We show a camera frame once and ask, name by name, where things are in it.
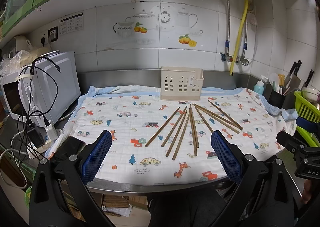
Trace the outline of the brown wooden chopstick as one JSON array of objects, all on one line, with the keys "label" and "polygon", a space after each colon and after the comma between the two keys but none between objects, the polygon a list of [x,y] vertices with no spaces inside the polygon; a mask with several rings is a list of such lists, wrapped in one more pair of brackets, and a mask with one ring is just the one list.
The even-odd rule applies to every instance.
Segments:
[{"label": "brown wooden chopstick", "polygon": [[232,124],[228,120],[226,120],[226,119],[224,119],[222,117],[219,117],[215,113],[213,113],[213,112],[211,112],[211,111],[209,111],[209,110],[207,110],[207,109],[205,109],[205,108],[203,108],[203,107],[201,107],[201,106],[199,106],[197,104],[193,104],[193,106],[195,106],[196,108],[200,109],[201,111],[203,111],[204,113],[206,113],[207,115],[212,117],[213,119],[217,120],[220,124],[222,124],[225,127],[229,128],[233,132],[235,132],[237,134],[240,133],[240,131],[237,128],[235,128],[234,126],[232,126]]},{"label": "brown wooden chopstick", "polygon": [[197,104],[194,104],[194,106],[197,107],[197,108],[199,108],[199,109],[202,110],[203,112],[205,112],[205,113],[207,113],[207,114],[209,114],[209,115],[212,115],[213,117],[215,117],[215,118],[217,118],[217,119],[219,119],[219,120],[221,120],[221,121],[224,121],[224,122],[227,123],[227,124],[230,124],[230,125],[232,125],[232,126],[235,126],[236,128],[238,128],[238,129],[240,129],[240,130],[243,129],[243,127],[242,127],[241,125],[238,125],[238,124],[234,123],[234,122],[231,121],[230,119],[226,119],[225,116],[224,116],[224,117],[221,117],[220,115],[215,114],[215,113],[213,113],[212,111],[209,111],[209,110],[207,110],[207,109],[205,109],[205,108],[203,108],[203,107],[201,107],[201,106],[199,106],[199,105],[197,105]]},{"label": "brown wooden chopstick", "polygon": [[155,132],[155,134],[149,139],[149,141],[145,144],[145,147],[147,148],[153,140],[161,133],[161,131],[169,124],[169,122],[174,118],[176,115],[177,111],[180,109],[178,107],[172,114],[171,116],[162,124],[162,126]]},{"label": "brown wooden chopstick", "polygon": [[175,161],[175,159],[177,158],[177,155],[178,155],[178,152],[179,152],[179,150],[180,150],[182,141],[183,141],[183,139],[184,139],[184,134],[185,134],[186,128],[187,128],[187,126],[188,126],[189,117],[190,117],[189,113],[190,113],[190,112],[187,112],[185,124],[184,124],[184,126],[183,126],[183,130],[182,130],[182,133],[181,133],[181,135],[180,135],[180,139],[179,139],[179,141],[178,141],[178,145],[177,145],[176,150],[175,150],[175,152],[174,152],[174,155],[173,155],[173,157],[172,157],[172,160],[173,160],[173,161]]},{"label": "brown wooden chopstick", "polygon": [[210,100],[208,100],[208,102],[209,102],[210,104],[212,104],[213,107],[215,107],[216,109],[218,109],[221,113],[223,113],[224,116],[225,116],[226,118],[228,118],[229,121],[232,122],[234,126],[236,126],[237,128],[239,128],[240,130],[243,130],[243,129],[244,129],[244,128],[243,128],[239,123],[237,123],[231,116],[229,116],[227,113],[225,113],[225,111],[221,110],[217,105],[215,105],[214,103],[212,103]]},{"label": "brown wooden chopstick", "polygon": [[191,135],[193,138],[194,156],[197,157],[197,146],[196,146],[196,138],[195,138],[196,132],[194,129],[193,114],[190,107],[189,107],[189,117],[190,117],[190,125],[191,125]]},{"label": "brown wooden chopstick", "polygon": [[201,117],[201,119],[203,120],[204,124],[207,126],[208,130],[213,133],[213,129],[211,128],[211,126],[208,124],[208,122],[206,121],[206,119],[204,118],[204,116],[200,113],[199,109],[195,106],[195,110],[197,111],[197,113],[199,114],[199,116]]},{"label": "brown wooden chopstick", "polygon": [[193,114],[193,122],[194,122],[194,129],[195,129],[195,138],[196,138],[196,146],[197,146],[197,149],[200,147],[199,146],[199,140],[198,140],[198,135],[197,135],[197,130],[196,130],[196,124],[195,124],[195,119],[194,119],[194,114]]},{"label": "brown wooden chopstick", "polygon": [[176,133],[174,135],[174,138],[173,138],[173,140],[171,142],[171,145],[169,146],[169,149],[167,150],[167,153],[165,154],[166,157],[168,157],[170,155],[171,150],[174,147],[174,144],[175,144],[175,142],[177,140],[177,137],[178,137],[178,135],[180,133],[180,130],[181,130],[182,125],[183,125],[183,122],[184,122],[184,120],[186,118],[186,115],[187,115],[186,109],[187,109],[187,107],[185,107],[185,109],[184,109],[183,117],[180,119],[180,124],[178,126],[178,129],[177,129],[177,131],[176,131]]},{"label": "brown wooden chopstick", "polygon": [[177,119],[177,121],[175,122],[174,126],[172,127],[172,129],[169,131],[167,137],[165,138],[165,140],[163,141],[163,143],[161,144],[161,147],[164,147],[168,140],[170,139],[172,133],[174,132],[174,130],[176,129],[176,127],[178,126],[180,120],[182,119],[183,115],[185,115],[186,113],[186,109],[187,109],[187,106],[184,108],[184,110],[182,111],[182,113],[180,114],[179,118]]}]

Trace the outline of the green dish rack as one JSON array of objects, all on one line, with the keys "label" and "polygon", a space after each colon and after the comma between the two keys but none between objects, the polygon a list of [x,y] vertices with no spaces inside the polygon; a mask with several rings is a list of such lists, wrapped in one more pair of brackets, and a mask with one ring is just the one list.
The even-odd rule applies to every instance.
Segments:
[{"label": "green dish rack", "polygon": [[[301,91],[295,92],[295,109],[298,116],[310,123],[319,125],[319,110],[302,96]],[[311,132],[307,126],[299,126],[297,122],[297,132],[306,144],[311,147],[319,147],[319,133]]]}]

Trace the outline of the black smartphone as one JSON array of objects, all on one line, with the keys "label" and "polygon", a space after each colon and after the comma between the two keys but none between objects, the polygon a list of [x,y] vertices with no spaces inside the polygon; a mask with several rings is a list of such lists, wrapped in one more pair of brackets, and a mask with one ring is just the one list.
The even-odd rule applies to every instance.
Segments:
[{"label": "black smartphone", "polygon": [[73,136],[69,136],[49,159],[51,162],[59,162],[68,159],[71,155],[78,155],[86,143]]}]

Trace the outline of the white bowl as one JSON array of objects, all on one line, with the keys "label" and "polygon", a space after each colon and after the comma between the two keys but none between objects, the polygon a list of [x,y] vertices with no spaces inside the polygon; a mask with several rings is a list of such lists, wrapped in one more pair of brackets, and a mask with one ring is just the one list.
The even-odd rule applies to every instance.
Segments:
[{"label": "white bowl", "polygon": [[319,98],[319,91],[312,88],[303,87],[302,96],[309,102],[316,103]]}]

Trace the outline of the black utensil cup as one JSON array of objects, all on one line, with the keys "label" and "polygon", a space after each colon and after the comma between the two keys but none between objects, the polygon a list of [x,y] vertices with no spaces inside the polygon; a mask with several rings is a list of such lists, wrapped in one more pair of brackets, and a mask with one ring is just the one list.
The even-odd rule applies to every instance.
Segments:
[{"label": "black utensil cup", "polygon": [[289,93],[286,96],[277,93],[275,90],[271,91],[268,103],[278,108],[292,109],[295,106],[295,96],[293,93]]}]

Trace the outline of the white power strip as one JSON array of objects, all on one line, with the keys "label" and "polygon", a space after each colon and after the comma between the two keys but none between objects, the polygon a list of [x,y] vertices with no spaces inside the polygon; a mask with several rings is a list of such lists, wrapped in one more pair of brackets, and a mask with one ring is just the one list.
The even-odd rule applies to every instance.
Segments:
[{"label": "white power strip", "polygon": [[62,130],[56,129],[54,124],[49,120],[45,122],[44,127],[46,134],[43,135],[36,124],[28,122],[27,131],[27,152],[30,157],[35,157],[47,151],[53,143],[60,137]]}]

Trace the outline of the white spatula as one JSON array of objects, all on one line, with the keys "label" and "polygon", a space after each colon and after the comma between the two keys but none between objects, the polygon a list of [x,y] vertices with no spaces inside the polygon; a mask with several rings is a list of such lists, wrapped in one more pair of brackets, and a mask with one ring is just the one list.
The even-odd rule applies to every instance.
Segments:
[{"label": "white spatula", "polygon": [[272,89],[276,92],[279,91],[279,83],[280,83],[280,79],[278,74],[276,73],[271,73],[269,76],[269,83],[272,86]]}]

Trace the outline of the teal soap pump bottle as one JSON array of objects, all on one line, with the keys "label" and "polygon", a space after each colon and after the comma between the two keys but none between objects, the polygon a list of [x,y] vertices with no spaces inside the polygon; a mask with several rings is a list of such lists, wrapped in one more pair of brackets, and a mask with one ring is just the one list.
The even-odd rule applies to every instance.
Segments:
[{"label": "teal soap pump bottle", "polygon": [[257,83],[255,84],[253,91],[263,95],[264,93],[264,82],[262,80],[257,81]]}]

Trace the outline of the cartoon print white cloth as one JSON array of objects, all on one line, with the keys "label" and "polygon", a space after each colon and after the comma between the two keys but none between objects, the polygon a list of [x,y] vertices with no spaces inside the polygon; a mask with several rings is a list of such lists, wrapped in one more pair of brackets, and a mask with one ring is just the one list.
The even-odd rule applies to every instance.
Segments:
[{"label": "cartoon print white cloth", "polygon": [[[278,132],[295,133],[298,116],[295,109],[274,107],[263,96],[246,88],[223,90],[207,87],[202,90],[198,101],[169,101],[161,100],[160,90],[156,87],[91,86],[78,99],[76,110],[46,156],[50,158],[69,136],[91,144],[103,130],[107,130],[111,133],[112,145],[96,178],[144,186],[189,184],[224,178],[225,170],[211,145],[212,133],[193,106],[197,104],[224,117],[208,100],[244,128],[237,128],[240,131],[237,134],[199,109],[213,131],[219,130],[228,142],[260,161],[281,151],[282,146],[276,140]],[[189,112],[190,104],[200,147],[195,157],[189,118],[180,150],[173,161],[186,118],[168,157],[165,154],[180,123],[167,144],[164,147],[161,144],[186,106],[186,112]],[[146,148],[145,144],[178,107],[180,109],[174,118]]]}]

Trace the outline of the white microwave oven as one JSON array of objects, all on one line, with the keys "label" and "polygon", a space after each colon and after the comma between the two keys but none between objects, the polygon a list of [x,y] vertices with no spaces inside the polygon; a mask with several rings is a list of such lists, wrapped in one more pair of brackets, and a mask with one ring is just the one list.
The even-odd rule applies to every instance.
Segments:
[{"label": "white microwave oven", "polygon": [[44,128],[55,124],[80,96],[73,51],[49,52],[34,64],[1,76],[1,91],[12,119],[29,118]]}]

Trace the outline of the beige plastic utensil holder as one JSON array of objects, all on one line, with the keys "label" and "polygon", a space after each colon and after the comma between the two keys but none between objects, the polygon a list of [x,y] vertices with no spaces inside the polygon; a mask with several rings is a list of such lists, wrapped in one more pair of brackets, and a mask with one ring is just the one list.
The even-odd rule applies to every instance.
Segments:
[{"label": "beige plastic utensil holder", "polygon": [[161,100],[197,101],[203,86],[203,69],[194,67],[161,67]]}]

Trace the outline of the steel water valve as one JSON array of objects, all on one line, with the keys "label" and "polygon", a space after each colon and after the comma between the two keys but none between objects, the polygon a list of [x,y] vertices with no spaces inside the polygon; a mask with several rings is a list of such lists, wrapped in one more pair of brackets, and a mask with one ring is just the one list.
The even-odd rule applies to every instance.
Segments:
[{"label": "steel water valve", "polygon": [[245,58],[245,56],[241,55],[237,58],[237,62],[243,66],[249,66],[250,62],[248,59]]}]

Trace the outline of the white electric kettle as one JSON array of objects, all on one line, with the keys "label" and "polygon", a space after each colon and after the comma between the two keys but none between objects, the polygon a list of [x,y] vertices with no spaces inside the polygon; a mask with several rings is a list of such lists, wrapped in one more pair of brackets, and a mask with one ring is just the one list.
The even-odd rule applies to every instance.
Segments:
[{"label": "white electric kettle", "polygon": [[21,50],[29,51],[32,48],[29,39],[23,35],[13,37],[13,42],[15,53],[20,52]]}]

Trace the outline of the red handled water valve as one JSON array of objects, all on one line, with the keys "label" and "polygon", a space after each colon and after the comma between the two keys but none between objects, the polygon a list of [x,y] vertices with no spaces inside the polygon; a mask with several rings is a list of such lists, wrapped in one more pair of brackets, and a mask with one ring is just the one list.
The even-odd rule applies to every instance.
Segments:
[{"label": "red handled water valve", "polygon": [[228,53],[220,53],[221,54],[221,60],[222,61],[226,61],[226,62],[229,62],[231,63],[233,61],[233,56],[231,56],[230,54]]}]

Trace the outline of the wall power socket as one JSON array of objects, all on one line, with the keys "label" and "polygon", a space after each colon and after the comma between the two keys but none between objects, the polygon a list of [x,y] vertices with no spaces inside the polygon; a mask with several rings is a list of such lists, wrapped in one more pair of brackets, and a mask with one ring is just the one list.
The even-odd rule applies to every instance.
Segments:
[{"label": "wall power socket", "polygon": [[57,41],[57,35],[58,35],[58,27],[53,27],[48,30],[48,42],[52,43],[54,41]]}]

